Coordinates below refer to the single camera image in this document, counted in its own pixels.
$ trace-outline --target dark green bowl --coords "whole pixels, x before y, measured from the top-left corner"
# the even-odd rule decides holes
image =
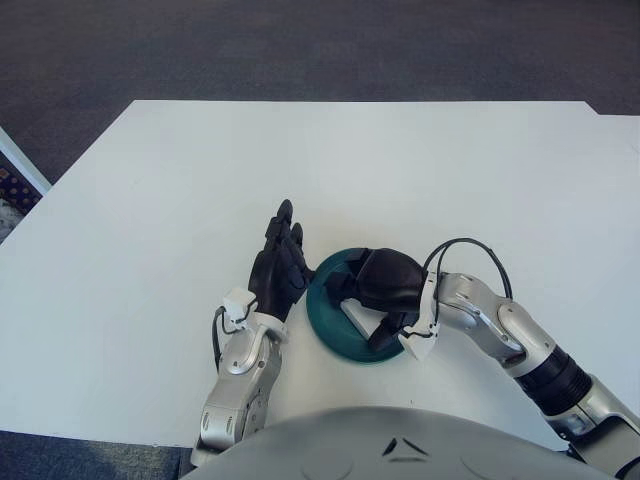
[[[355,249],[334,253],[320,264],[307,290],[307,314],[313,331],[330,350],[360,363],[383,362],[402,352],[398,340],[374,352],[340,308],[333,308],[324,283],[332,272],[348,272],[347,256]]]

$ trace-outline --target white tabletop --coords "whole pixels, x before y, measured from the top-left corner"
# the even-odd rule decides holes
[[[470,235],[514,295],[636,412],[640,122],[567,103],[136,101],[0,246],[0,429],[191,446],[210,326],[288,197],[313,268],[347,247],[419,261]],[[446,269],[499,289],[481,251]],[[347,405],[426,408],[560,447],[463,335],[424,364],[346,362],[304,298],[268,423]]]

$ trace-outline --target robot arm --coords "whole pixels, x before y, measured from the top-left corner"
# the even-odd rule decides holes
[[[458,242],[481,246],[491,256],[503,280],[504,297],[471,275],[440,274],[442,255],[437,271],[427,270],[437,253],[444,254]],[[370,348],[382,344],[380,338],[398,338],[405,350],[424,360],[441,324],[460,330],[498,361],[586,463],[619,478],[628,469],[640,469],[638,417],[513,301],[508,276],[491,249],[459,238],[440,245],[425,266],[391,249],[361,249],[347,263],[350,271],[333,274],[327,292],[335,304],[353,298],[387,313],[369,338]]]
[[[440,282],[440,321],[495,358],[586,463],[618,478],[638,464],[640,419],[585,373],[522,306],[471,275],[443,274]],[[433,312],[433,297],[428,305]]]
[[[302,253],[302,227],[291,227],[293,207],[285,200],[269,222],[264,249],[256,256],[249,288],[234,288],[218,309],[233,326],[219,353],[216,320],[213,343],[218,379],[201,416],[191,463],[201,466],[264,427],[271,388],[280,373],[280,344],[287,341],[285,320],[313,272]]]

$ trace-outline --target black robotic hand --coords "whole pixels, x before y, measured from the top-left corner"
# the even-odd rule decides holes
[[[379,351],[418,319],[425,280],[422,266],[390,248],[361,248],[346,262],[350,273],[332,273],[325,283],[327,294],[336,308],[342,300],[355,298],[364,307],[387,312],[368,340],[369,348]]]
[[[314,272],[307,267],[302,252],[302,226],[291,226],[293,205],[285,200],[269,222],[264,249],[253,262],[249,290],[256,295],[258,312],[285,321]]]

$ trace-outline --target patterned object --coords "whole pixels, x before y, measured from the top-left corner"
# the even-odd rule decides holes
[[[9,236],[22,218],[23,216],[18,210],[0,198],[0,243]]]
[[[23,180],[0,167],[0,198],[16,207],[23,215],[29,213],[42,198]]]

